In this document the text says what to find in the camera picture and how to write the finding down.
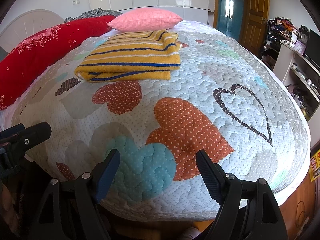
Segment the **yellow striped knit sweater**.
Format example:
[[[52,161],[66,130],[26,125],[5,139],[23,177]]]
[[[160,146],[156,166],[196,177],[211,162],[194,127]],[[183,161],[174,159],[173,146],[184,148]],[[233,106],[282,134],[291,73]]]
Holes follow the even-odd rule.
[[[178,34],[165,29],[108,38],[84,57],[74,74],[87,82],[168,80],[181,66]]]

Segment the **red floral quilt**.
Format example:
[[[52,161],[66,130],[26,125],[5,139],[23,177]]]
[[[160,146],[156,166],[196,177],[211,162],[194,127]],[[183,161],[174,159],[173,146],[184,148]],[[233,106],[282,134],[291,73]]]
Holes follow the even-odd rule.
[[[19,98],[49,66],[89,37],[111,30],[112,15],[84,18],[44,29],[20,42],[1,61],[1,110]]]

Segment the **heart patterned quilted bedspread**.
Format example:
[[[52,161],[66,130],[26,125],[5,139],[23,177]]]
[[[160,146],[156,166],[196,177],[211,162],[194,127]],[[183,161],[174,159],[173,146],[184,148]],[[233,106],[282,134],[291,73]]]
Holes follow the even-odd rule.
[[[181,66],[169,80],[90,83],[74,71],[106,54],[111,31],[52,63],[1,114],[1,128],[50,124],[28,155],[51,176],[78,178],[112,149],[120,166],[108,211],[136,221],[209,220],[219,205],[196,167],[210,159],[242,180],[267,180],[278,204],[299,187],[310,158],[308,124],[285,86],[236,40],[184,21],[174,28]]]

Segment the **white bed headboard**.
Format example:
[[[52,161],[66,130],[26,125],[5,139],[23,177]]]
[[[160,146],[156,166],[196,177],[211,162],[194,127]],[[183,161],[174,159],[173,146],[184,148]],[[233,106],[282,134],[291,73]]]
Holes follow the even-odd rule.
[[[12,20],[1,32],[1,48],[9,53],[29,36],[63,22],[61,16],[50,10],[37,9],[25,12]]]

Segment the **grey checkered garment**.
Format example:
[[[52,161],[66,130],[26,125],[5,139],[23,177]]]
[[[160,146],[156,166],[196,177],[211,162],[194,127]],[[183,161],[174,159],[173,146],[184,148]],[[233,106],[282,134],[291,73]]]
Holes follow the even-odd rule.
[[[71,22],[74,20],[80,20],[80,19],[85,19],[85,18],[95,18],[95,17],[108,16],[108,15],[118,17],[122,14],[123,14],[122,12],[111,10],[111,9],[103,10],[101,8],[97,8],[97,9],[83,12],[80,16],[77,16],[75,18],[68,17],[64,20],[64,23]]]

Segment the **white shelf desk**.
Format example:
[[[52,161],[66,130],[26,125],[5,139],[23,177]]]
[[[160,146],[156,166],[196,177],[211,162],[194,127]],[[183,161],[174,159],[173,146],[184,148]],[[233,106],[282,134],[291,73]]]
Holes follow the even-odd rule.
[[[297,51],[280,42],[280,50],[273,72],[287,88],[306,120],[319,107],[319,71]]]

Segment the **pink pillow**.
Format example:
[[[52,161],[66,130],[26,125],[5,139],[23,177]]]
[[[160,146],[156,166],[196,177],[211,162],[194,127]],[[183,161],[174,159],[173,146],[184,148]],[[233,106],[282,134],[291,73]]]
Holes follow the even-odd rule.
[[[183,18],[159,8],[137,8],[117,16],[108,26],[121,32],[154,31],[171,29]]]

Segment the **black television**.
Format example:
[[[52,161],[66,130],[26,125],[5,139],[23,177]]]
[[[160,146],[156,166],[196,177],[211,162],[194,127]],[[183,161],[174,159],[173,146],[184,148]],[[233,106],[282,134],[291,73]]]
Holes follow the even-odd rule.
[[[311,29],[304,56],[318,69],[320,68],[320,36]]]

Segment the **cluttered black shoe rack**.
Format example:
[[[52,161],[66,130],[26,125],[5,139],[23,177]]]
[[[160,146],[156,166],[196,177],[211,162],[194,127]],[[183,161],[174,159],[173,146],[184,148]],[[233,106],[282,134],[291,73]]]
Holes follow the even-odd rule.
[[[276,64],[281,42],[289,46],[293,45],[293,34],[298,34],[298,28],[292,24],[290,19],[275,17],[268,20],[264,42],[259,49],[259,57],[270,70],[273,70]]]

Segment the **black clock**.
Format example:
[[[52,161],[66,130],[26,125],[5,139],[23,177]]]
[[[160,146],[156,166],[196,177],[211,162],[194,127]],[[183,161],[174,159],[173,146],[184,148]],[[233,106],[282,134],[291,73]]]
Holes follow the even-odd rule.
[[[308,44],[309,35],[310,30],[306,26],[301,25],[299,27],[298,41],[306,46]]]

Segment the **brown wooden door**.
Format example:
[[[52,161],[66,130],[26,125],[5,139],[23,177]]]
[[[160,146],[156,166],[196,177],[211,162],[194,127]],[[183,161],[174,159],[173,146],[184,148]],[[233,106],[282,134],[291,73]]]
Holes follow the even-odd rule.
[[[264,42],[269,6],[270,0],[244,0],[239,43],[255,56]]]

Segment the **teal door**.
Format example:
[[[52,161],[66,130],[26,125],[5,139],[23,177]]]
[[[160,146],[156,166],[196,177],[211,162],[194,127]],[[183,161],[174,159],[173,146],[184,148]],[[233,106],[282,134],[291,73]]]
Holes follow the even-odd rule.
[[[218,0],[216,29],[239,41],[244,0]]]

